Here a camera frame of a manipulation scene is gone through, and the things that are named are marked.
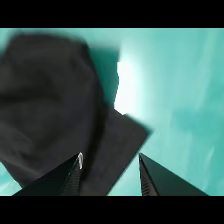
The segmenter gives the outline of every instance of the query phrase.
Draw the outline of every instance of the folded cloth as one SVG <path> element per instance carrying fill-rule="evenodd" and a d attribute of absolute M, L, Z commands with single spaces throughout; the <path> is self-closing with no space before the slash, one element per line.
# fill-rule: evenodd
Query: folded cloth
<path fill-rule="evenodd" d="M 82 152 L 81 195 L 106 195 L 146 137 L 104 102 L 84 41 L 12 38 L 0 60 L 0 161 L 22 187 Z"/>

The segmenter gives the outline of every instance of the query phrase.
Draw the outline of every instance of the teal surface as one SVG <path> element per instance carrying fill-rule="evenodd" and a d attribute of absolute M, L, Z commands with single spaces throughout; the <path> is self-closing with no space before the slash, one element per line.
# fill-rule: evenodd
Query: teal surface
<path fill-rule="evenodd" d="M 115 109 L 154 131 L 141 152 L 209 195 L 224 195 L 223 29 L 0 29 L 0 49 L 16 31 L 37 30 L 107 49 L 111 69 L 92 53 L 106 60 L 96 66 L 106 98 L 116 92 L 109 74 L 117 61 Z M 18 189 L 0 167 L 0 195 Z M 141 195 L 137 157 L 109 195 Z"/>

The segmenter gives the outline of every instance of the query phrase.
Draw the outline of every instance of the turquoise table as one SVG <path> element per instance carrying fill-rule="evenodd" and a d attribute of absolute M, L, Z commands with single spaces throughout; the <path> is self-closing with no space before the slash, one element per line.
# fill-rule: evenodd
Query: turquoise table
<path fill-rule="evenodd" d="M 108 101 L 108 74 L 118 73 L 115 109 L 153 130 L 140 151 L 209 195 L 224 195 L 223 29 L 0 29 L 0 50 L 15 32 L 37 30 L 113 52 L 115 66 L 105 59 L 110 69 L 96 67 Z M 1 166 L 0 195 L 18 190 Z M 141 195 L 137 157 L 109 195 Z"/>

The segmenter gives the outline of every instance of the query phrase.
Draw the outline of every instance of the black garment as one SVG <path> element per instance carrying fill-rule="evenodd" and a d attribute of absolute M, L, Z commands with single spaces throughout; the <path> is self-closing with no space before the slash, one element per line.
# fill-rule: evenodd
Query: black garment
<path fill-rule="evenodd" d="M 0 161 L 21 186 L 82 152 L 81 195 L 106 195 L 146 137 L 104 103 L 84 42 L 11 40 L 0 61 Z"/>

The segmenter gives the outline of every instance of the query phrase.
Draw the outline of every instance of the green tabletop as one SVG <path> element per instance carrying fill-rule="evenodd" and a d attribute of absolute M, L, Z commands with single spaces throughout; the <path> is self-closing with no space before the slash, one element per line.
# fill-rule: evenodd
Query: green tabletop
<path fill-rule="evenodd" d="M 37 30 L 84 38 L 107 100 L 117 72 L 115 109 L 153 130 L 140 151 L 209 195 L 224 195 L 223 29 L 0 29 L 0 50 L 17 31 Z M 0 167 L 0 195 L 18 189 Z M 109 195 L 141 195 L 138 157 Z"/>

